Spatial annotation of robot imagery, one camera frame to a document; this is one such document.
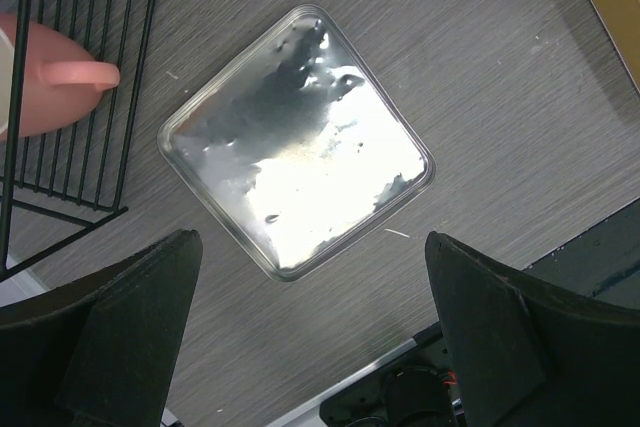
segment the square metal tray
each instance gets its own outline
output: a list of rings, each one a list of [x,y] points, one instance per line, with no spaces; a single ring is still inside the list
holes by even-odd
[[[297,280],[430,182],[422,141],[322,9],[286,15],[160,129],[162,154],[271,278]]]

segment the pink cup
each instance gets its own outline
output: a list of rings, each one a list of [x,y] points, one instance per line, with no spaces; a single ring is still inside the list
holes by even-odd
[[[6,139],[17,19],[0,14],[0,140]],[[118,68],[98,62],[72,40],[29,23],[20,137],[72,124],[91,112],[102,92],[120,83]]]

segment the black cable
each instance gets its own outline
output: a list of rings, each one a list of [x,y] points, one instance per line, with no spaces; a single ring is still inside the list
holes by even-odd
[[[357,427],[369,425],[371,427],[389,427],[389,423],[384,420],[382,417],[365,417],[363,419],[358,419],[355,422],[351,422],[347,424],[345,427]]]

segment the gray wood grain surface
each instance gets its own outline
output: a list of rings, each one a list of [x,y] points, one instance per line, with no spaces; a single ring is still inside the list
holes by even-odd
[[[200,231],[205,257],[169,397],[189,427],[264,425],[435,322],[429,231],[522,268],[638,195],[640,102],[588,0],[158,2],[125,193],[131,212],[36,272],[60,285],[177,227]],[[155,137],[306,2],[344,29],[438,171],[382,228],[284,285],[205,211]],[[16,223],[18,253],[58,233],[48,222]]]

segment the black wire rack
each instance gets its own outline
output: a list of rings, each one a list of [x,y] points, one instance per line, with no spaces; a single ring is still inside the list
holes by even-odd
[[[0,211],[0,281],[104,226],[127,211],[122,205],[144,61],[156,0],[17,0],[9,125]],[[106,93],[87,118],[57,132],[19,139],[29,21],[48,25],[83,45],[97,60],[116,64],[121,85]],[[16,198],[55,199],[54,207]],[[75,204],[92,215],[69,214]],[[14,208],[77,226],[79,230],[18,265],[8,266]]]

